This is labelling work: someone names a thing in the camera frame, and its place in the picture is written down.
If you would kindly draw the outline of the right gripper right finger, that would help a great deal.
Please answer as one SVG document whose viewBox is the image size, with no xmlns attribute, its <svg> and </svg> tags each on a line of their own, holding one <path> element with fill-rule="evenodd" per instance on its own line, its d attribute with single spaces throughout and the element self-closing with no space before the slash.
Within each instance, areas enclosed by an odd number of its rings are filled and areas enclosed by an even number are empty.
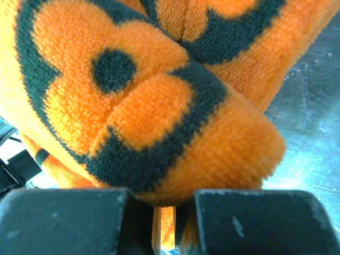
<svg viewBox="0 0 340 255">
<path fill-rule="evenodd" d="M 319 200 L 299 190 L 204 189 L 176 209 L 180 254 L 334 254 Z"/>
</svg>

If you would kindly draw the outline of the orange patterned pillowcase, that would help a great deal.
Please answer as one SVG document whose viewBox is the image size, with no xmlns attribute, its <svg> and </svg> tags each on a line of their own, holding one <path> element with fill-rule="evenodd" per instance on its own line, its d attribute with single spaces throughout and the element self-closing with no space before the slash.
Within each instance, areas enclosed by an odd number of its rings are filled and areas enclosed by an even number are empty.
<svg viewBox="0 0 340 255">
<path fill-rule="evenodd" d="M 1 117 L 61 188 L 161 207 L 258 189 L 286 146 L 264 112 L 339 1 L 1 1 Z"/>
</svg>

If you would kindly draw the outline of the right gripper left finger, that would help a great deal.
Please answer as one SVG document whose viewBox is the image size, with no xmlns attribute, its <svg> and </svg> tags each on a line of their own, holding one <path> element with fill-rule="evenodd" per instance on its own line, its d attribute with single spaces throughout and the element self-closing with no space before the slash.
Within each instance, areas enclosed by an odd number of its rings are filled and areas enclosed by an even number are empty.
<svg viewBox="0 0 340 255">
<path fill-rule="evenodd" d="M 1 254 L 153 254 L 151 207 L 125 189 L 14 190 Z"/>
</svg>

